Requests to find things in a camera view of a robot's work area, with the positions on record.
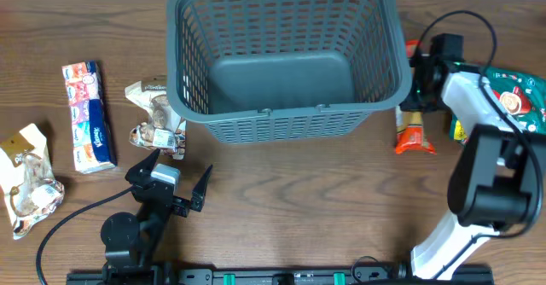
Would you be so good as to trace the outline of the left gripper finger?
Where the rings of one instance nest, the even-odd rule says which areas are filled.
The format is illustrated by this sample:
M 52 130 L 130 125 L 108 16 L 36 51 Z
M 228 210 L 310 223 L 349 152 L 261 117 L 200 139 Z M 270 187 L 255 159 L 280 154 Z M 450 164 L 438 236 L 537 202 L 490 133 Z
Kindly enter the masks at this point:
M 209 179 L 212 175 L 213 165 L 210 165 L 204 174 L 201 176 L 199 182 L 195 185 L 192 191 L 192 198 L 190 202 L 190 209 L 196 212 L 201 212 L 205 204 L 206 190 Z
M 130 168 L 125 174 L 125 180 L 129 183 L 147 183 L 159 156 L 160 150 L 157 148 L 144 160 Z

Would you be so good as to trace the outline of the orange red noodle packet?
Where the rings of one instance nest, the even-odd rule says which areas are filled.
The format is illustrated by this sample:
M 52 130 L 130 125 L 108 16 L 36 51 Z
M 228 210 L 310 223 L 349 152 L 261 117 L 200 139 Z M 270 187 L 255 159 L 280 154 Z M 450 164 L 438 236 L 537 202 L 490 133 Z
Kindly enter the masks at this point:
M 405 112 L 400 106 L 395 108 L 397 141 L 395 153 L 422 151 L 436 154 L 435 147 L 427 140 L 423 126 L 422 113 Z

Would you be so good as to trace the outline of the green Nescafe coffee bag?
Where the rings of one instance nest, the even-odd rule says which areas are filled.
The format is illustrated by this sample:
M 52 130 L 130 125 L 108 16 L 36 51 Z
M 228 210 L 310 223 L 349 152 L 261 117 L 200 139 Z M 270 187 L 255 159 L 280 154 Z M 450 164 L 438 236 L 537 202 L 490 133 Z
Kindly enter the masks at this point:
M 480 91 L 483 85 L 496 105 L 523 131 L 545 132 L 545 80 L 535 75 L 490 67 L 482 77 L 475 67 L 460 65 L 457 73 L 449 74 L 441 98 L 453 113 L 450 136 L 465 143 L 467 128 L 477 124 L 494 125 L 504 131 L 510 127 L 494 111 Z

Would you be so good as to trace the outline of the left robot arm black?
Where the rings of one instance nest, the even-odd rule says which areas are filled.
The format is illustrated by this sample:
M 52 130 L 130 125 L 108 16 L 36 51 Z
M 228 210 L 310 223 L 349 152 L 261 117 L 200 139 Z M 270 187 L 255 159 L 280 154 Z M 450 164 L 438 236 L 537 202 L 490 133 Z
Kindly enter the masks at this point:
M 137 214 L 115 213 L 102 226 L 107 263 L 117 269 L 149 266 L 170 217 L 186 218 L 191 211 L 201 211 L 205 204 L 212 168 L 206 169 L 188 200 L 175 195 L 181 172 L 159 164 L 159 156 L 160 151 L 156 149 L 125 175 L 131 185 L 130 193 L 141 204 Z

